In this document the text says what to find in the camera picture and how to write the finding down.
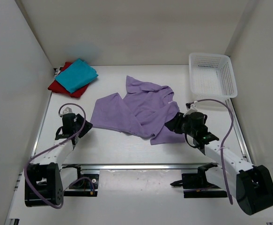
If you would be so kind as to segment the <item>purple t shirt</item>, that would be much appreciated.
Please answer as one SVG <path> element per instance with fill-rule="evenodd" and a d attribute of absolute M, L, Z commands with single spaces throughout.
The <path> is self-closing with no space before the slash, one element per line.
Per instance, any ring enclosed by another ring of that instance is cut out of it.
<path fill-rule="evenodd" d="M 126 96 L 118 93 L 96 101 L 90 122 L 108 129 L 150 140 L 151 145 L 183 143 L 182 134 L 165 127 L 180 111 L 169 86 L 126 78 Z"/>

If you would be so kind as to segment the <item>red t shirt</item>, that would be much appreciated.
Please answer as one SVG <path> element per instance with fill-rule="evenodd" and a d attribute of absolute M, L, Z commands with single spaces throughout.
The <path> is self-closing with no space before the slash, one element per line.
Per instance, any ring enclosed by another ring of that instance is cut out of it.
<path fill-rule="evenodd" d="M 67 69 L 71 64 L 72 64 L 71 62 L 66 62 L 64 67 L 60 70 L 60 73 L 63 72 L 65 69 Z M 54 93 L 66 94 L 66 95 L 68 95 L 68 96 L 70 96 L 72 98 L 80 98 L 82 96 L 82 94 L 86 91 L 88 85 L 89 84 L 85 85 L 84 87 L 78 89 L 74 93 L 70 93 L 63 86 L 61 86 L 57 81 L 54 80 L 49 85 L 48 90 L 51 90 Z"/>

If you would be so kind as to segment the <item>teal t shirt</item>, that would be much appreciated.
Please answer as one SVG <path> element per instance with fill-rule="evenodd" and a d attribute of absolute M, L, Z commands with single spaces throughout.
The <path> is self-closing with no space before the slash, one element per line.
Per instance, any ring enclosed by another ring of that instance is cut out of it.
<path fill-rule="evenodd" d="M 94 68 L 89 66 L 85 61 L 77 59 L 67 69 L 57 75 L 55 81 L 68 92 L 74 93 L 94 81 L 97 77 L 98 74 Z"/>

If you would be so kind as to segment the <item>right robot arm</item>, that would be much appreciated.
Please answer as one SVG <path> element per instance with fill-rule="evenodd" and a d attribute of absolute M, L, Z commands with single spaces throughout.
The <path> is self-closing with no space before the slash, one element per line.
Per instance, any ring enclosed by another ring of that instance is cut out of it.
<path fill-rule="evenodd" d="M 213 184 L 225 190 L 247 215 L 272 207 L 273 180 L 269 170 L 245 161 L 225 147 L 208 131 L 206 120 L 207 115 L 201 112 L 179 112 L 165 123 L 170 131 L 192 137 L 194 148 L 214 161 L 198 168 L 197 183 L 204 188 Z"/>

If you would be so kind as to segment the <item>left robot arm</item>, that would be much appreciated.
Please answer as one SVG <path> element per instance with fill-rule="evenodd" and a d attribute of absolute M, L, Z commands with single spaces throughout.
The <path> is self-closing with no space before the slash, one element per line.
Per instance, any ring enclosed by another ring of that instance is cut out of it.
<path fill-rule="evenodd" d="M 80 173 L 79 166 L 62 165 L 93 124 L 73 112 L 65 112 L 61 118 L 62 126 L 56 131 L 54 146 L 49 151 L 37 154 L 24 168 L 24 201 L 27 207 L 48 205 L 60 209 L 64 191 L 84 184 L 85 177 Z M 40 158 L 40 161 L 34 162 L 36 158 Z"/>

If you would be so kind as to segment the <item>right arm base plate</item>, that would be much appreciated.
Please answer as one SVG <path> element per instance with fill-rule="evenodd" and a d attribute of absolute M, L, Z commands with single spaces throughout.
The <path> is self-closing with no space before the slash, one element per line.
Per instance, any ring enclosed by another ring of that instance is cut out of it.
<path fill-rule="evenodd" d="M 208 163 L 197 168 L 196 173 L 183 173 L 182 179 L 170 183 L 174 188 L 182 187 L 184 199 L 195 198 L 226 198 L 224 190 L 207 181 L 206 172 L 211 169 L 218 169 L 216 163 Z"/>

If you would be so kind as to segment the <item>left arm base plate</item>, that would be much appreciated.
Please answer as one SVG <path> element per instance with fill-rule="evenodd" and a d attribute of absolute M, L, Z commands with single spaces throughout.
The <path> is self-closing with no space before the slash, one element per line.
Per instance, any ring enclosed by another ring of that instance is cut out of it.
<path fill-rule="evenodd" d="M 76 182 L 64 191 L 66 197 L 97 197 L 99 186 L 99 174 L 82 174 L 83 180 Z"/>

